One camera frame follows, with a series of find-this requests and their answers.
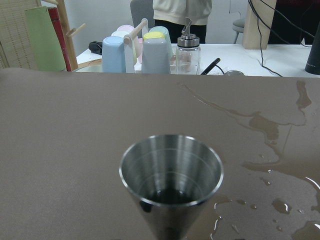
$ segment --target stool leg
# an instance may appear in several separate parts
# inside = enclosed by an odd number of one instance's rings
[[[235,39],[234,39],[234,43],[233,43],[233,44],[236,44],[236,43],[237,43],[238,36],[239,36],[239,32],[237,31],[237,32],[236,32],[236,36],[235,36]]]

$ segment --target red book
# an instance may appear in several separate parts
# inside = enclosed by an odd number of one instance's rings
[[[68,72],[71,72],[71,66],[68,58],[67,46],[65,43],[64,33],[62,32],[62,27],[60,23],[60,18],[58,14],[58,9],[56,7],[48,7],[49,15],[52,21],[53,28],[55,30],[56,36],[58,37],[63,58],[65,61],[65,67]]]

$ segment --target wicker screen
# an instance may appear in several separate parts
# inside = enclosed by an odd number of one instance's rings
[[[25,10],[40,6],[39,0],[0,0],[1,67],[37,69],[29,42]]]

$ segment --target black pen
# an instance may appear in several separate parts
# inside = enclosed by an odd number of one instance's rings
[[[214,60],[200,75],[207,75],[220,62],[220,58]]]

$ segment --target glass bottle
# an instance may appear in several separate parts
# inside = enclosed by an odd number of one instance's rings
[[[186,17],[186,25],[177,40],[175,51],[177,74],[200,74],[200,39],[190,33],[191,19]]]

